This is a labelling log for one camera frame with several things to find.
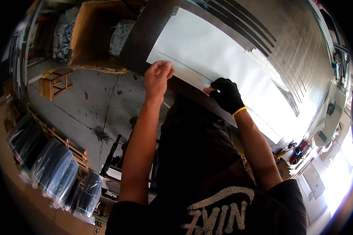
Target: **person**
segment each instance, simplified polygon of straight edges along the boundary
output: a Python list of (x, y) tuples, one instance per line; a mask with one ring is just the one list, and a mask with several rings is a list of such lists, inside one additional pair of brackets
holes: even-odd
[(146, 98), (105, 234), (306, 234), (306, 210), (296, 180), (282, 181), (237, 85), (224, 78), (204, 92), (235, 119), (256, 184), (233, 148), (225, 121), (177, 95), (161, 127), (158, 195), (148, 204), (158, 116), (174, 72), (170, 62), (158, 61), (145, 73)]

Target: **white paper sheet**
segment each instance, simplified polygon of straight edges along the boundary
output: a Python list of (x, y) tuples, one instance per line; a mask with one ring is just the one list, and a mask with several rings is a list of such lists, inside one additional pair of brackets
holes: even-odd
[(174, 75), (199, 90), (219, 77), (237, 83), (259, 130), (278, 143), (294, 112), (267, 74), (236, 41), (202, 18), (179, 8), (165, 25), (146, 62), (170, 60)]

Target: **hand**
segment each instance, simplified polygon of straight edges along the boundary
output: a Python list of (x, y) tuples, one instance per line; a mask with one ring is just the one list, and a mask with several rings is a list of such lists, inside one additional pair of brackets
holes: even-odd
[(204, 92), (216, 100), (217, 104), (226, 112), (234, 115), (240, 108), (245, 107), (237, 88), (237, 84), (228, 78), (219, 78), (212, 82)]
[(174, 72), (170, 61), (157, 61), (152, 64), (145, 73), (145, 100), (161, 105), (167, 89), (167, 80)]

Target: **floor crack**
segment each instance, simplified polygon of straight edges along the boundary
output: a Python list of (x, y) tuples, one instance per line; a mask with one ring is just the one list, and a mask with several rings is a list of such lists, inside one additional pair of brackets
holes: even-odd
[(114, 91), (115, 91), (115, 87), (116, 87), (118, 81), (119, 81), (119, 75), (118, 75), (118, 77), (117, 77), (117, 79), (116, 79), (115, 85), (114, 85), (114, 87), (113, 87), (113, 92), (111, 93), (110, 102), (108, 103), (108, 106), (107, 106), (107, 110), (106, 110), (106, 114), (105, 114), (105, 122), (104, 122), (104, 131), (105, 131), (105, 127), (106, 127), (107, 115), (108, 115), (108, 110), (109, 110), (109, 108), (110, 108), (111, 99), (113, 98)]
[(99, 152), (99, 163), (101, 163), (101, 154), (102, 154), (102, 148), (104, 146), (104, 141), (101, 140), (101, 151)]
[[(67, 113), (64, 109), (62, 109), (61, 107), (57, 106), (56, 104), (52, 103), (55, 107), (59, 108), (61, 111), (63, 111), (66, 115), (70, 116), (71, 118), (75, 119), (77, 122), (79, 122), (80, 124), (83, 124), (82, 122), (80, 122), (79, 120), (77, 120), (74, 116), (70, 115), (69, 113)], [(85, 127), (87, 127), (90, 130), (94, 130), (93, 128), (88, 127), (86, 124), (83, 124)]]

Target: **black t-shirt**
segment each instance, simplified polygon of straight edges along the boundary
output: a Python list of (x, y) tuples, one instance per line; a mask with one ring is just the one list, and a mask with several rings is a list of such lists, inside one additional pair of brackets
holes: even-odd
[(116, 203), (106, 234), (306, 234), (306, 210), (296, 180), (261, 191), (233, 148), (224, 122), (211, 113), (202, 117), (204, 110), (194, 105), (181, 112), (179, 103), (161, 129), (158, 196), (147, 206)]

